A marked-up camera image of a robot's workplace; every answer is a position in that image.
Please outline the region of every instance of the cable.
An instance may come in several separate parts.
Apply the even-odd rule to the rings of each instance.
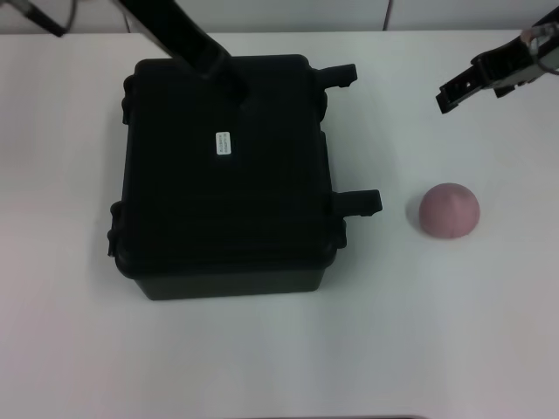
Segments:
[[[34,24],[40,26],[44,30],[50,32],[56,37],[62,37],[72,29],[73,21],[76,18],[76,10],[78,9],[78,0],[71,0],[70,15],[66,22],[66,26],[60,26],[48,15],[46,15],[39,7],[28,0],[6,0],[22,15],[31,20]]]
[[[65,33],[68,33],[73,27],[73,21],[76,20],[76,13],[78,11],[78,0],[72,0],[70,5],[70,15],[68,15],[68,20],[66,20],[66,27],[64,28]]]
[[[393,0],[388,0],[388,6],[386,7],[386,16],[384,17],[383,31],[388,30],[390,24],[390,17],[392,16],[392,7],[394,6]]]
[[[122,12],[122,17],[124,17],[124,24],[126,25],[126,31],[130,33],[130,23],[128,22],[128,18],[126,17],[126,13]]]

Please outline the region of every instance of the case latch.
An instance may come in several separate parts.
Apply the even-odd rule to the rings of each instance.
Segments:
[[[372,216],[383,210],[378,190],[332,193],[332,212],[335,216]]]
[[[351,83],[357,80],[357,68],[355,64],[338,65],[337,67],[323,68],[315,70],[316,81],[321,90],[330,87],[349,87]]]
[[[110,256],[111,258],[114,257],[114,254],[116,252],[116,243],[121,233],[121,228],[120,228],[121,214],[122,214],[122,201],[119,201],[111,205],[111,215],[113,216],[113,223],[111,224],[111,230],[109,230],[107,233],[108,256]]]

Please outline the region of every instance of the table surface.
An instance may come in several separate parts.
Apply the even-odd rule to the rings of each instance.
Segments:
[[[441,115],[439,86],[515,31],[218,35],[234,55],[356,63],[329,92],[348,219],[318,292],[155,303],[107,257],[140,35],[0,37],[0,416],[556,417],[559,79]],[[418,197],[458,182],[477,230],[430,239]]]

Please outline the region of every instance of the wall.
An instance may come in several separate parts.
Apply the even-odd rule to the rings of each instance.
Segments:
[[[64,23],[70,0],[33,0]],[[205,30],[380,31],[388,0],[178,0]],[[124,32],[122,14],[108,0],[80,0],[76,32]],[[0,8],[0,32],[41,32],[11,6]]]
[[[207,31],[380,31],[388,0],[177,0]],[[64,23],[70,0],[34,0]],[[552,11],[559,0],[394,0],[390,30],[519,29]],[[80,0],[77,32],[124,32],[109,0]],[[40,32],[9,5],[0,33]]]
[[[391,30],[519,29],[559,6],[559,0],[394,0]]]

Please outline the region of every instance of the hard case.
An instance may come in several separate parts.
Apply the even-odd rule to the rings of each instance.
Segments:
[[[125,81],[128,148],[109,255],[150,299],[307,292],[345,247],[345,216],[378,191],[332,191],[325,89],[354,65],[302,56],[233,58],[239,106],[180,61],[144,60]]]

